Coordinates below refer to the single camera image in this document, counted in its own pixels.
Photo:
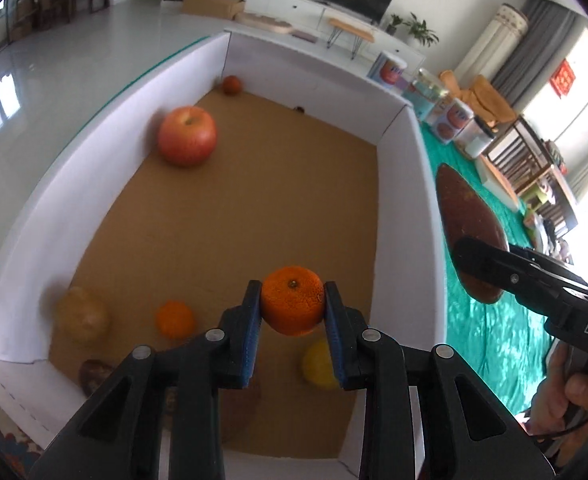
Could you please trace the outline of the person's right hand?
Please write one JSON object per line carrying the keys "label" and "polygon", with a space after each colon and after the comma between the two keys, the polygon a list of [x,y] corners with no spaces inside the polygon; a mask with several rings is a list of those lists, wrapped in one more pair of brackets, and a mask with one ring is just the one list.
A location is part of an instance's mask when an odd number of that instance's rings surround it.
{"label": "person's right hand", "polygon": [[[585,373],[566,374],[566,361],[570,346],[562,341],[552,344],[547,359],[547,374],[539,383],[527,412],[524,429],[529,436],[544,442],[550,434],[558,434],[575,426],[566,422],[568,409],[575,405],[588,417],[588,375]],[[560,442],[556,452],[548,461],[559,474],[572,463],[588,463],[588,422],[578,429],[556,438]]]}

